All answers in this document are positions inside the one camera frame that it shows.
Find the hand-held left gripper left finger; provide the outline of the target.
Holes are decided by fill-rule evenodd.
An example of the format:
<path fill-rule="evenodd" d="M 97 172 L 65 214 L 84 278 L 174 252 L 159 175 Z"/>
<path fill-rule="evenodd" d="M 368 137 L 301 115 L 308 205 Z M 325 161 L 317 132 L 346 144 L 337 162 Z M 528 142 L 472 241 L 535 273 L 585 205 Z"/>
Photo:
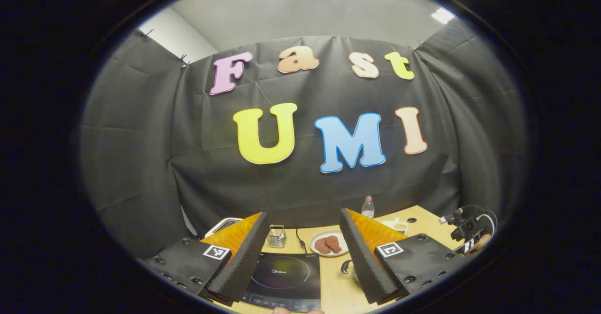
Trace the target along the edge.
<path fill-rule="evenodd" d="M 204 239 L 179 239 L 143 263 L 195 296 L 232 305 L 249 285 L 268 232 L 268 214 L 258 212 Z"/>

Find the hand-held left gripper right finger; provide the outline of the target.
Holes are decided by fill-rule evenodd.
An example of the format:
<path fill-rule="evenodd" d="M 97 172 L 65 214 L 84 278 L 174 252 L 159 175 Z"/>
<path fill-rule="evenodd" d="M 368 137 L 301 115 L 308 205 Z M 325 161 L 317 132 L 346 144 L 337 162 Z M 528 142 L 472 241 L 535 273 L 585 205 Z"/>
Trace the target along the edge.
<path fill-rule="evenodd" d="M 432 288 L 469 262 L 425 233 L 408 237 L 347 208 L 340 211 L 339 225 L 369 303 Z"/>

